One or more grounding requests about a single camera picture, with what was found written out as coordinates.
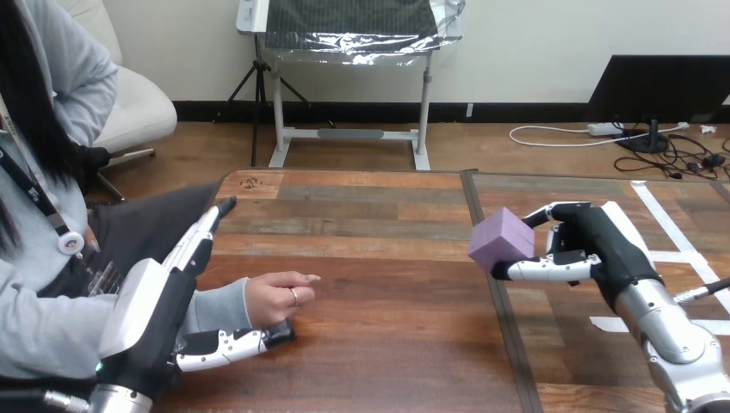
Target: black strap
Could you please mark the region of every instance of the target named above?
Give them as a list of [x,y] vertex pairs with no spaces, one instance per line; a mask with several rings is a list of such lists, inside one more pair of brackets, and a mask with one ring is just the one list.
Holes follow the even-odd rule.
[[33,205],[35,205],[43,213],[43,215],[46,215],[48,222],[51,223],[51,226],[56,230],[59,236],[71,232],[59,211],[55,206],[53,206],[51,200],[48,199],[48,195],[46,195],[46,192],[40,184],[36,180],[28,177],[28,175],[23,172],[21,167],[15,163],[10,155],[8,155],[7,152],[3,152],[2,148],[0,148],[0,166],[3,167],[5,172],[7,172],[10,179],[15,181],[15,184],[23,191],[28,199],[33,202]]

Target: office chair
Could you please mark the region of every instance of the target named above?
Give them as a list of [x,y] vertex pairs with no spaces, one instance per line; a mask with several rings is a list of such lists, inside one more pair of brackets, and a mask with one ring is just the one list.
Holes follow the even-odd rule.
[[[177,125],[177,112],[170,99],[146,77],[123,67],[119,41],[102,0],[58,0],[96,40],[102,43],[119,66],[117,96],[107,124],[94,146],[114,153],[108,167],[141,157],[153,157],[154,149],[121,153],[133,146],[170,136]],[[125,197],[104,176],[99,182],[119,201]]]

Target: black screen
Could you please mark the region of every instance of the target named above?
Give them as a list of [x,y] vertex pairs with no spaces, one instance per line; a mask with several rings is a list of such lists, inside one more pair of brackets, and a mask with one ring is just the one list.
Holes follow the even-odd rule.
[[730,96],[730,56],[613,56],[588,121],[710,122]]

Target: tripod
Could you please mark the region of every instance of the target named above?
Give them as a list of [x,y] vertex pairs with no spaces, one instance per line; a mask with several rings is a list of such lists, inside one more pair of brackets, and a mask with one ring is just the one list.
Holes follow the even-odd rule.
[[[257,135],[258,135],[258,118],[261,115],[261,108],[262,105],[267,105],[266,102],[266,89],[265,89],[265,83],[263,80],[263,73],[266,71],[271,72],[271,66],[269,66],[268,63],[266,63],[262,56],[261,56],[261,44],[259,43],[258,34],[254,34],[253,36],[254,46],[256,48],[256,60],[253,61],[253,64],[251,65],[251,69],[246,73],[246,76],[244,76],[244,80],[241,81],[241,83],[238,84],[238,87],[235,91],[231,94],[231,97],[228,98],[228,109],[231,109],[231,105],[233,103],[233,99],[236,97],[238,92],[241,91],[241,89],[244,87],[246,82],[248,82],[249,78],[253,76],[253,72],[256,72],[256,101],[254,103],[253,108],[253,140],[251,141],[251,166],[256,166],[256,146],[257,146]],[[281,83],[286,86],[287,89],[289,89],[292,93],[294,93],[299,100],[302,101],[306,105],[307,108],[312,108],[312,104],[301,94],[299,93],[289,82],[284,80],[283,77],[280,77]],[[215,117],[215,120],[213,122],[220,121],[222,113],[218,112],[218,115]],[[334,124],[331,121],[328,121],[330,126],[334,127]]]

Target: lanyard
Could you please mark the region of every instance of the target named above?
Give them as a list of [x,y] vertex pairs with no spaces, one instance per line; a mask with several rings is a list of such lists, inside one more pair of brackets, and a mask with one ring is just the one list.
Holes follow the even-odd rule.
[[53,229],[59,234],[59,249],[69,256],[76,255],[84,248],[84,237],[78,232],[71,231],[61,214],[53,205],[46,191],[36,179],[34,172],[30,168],[29,151],[21,142],[20,136],[15,129],[15,124],[10,118],[8,107],[5,106],[3,95],[0,95],[0,116],[3,117],[4,123],[8,128],[10,136],[13,137],[15,144],[18,146],[26,164],[28,165],[28,176],[22,168],[7,153],[0,148],[0,167],[10,176],[15,184],[23,191],[28,199],[38,208],[38,210],[46,216]]

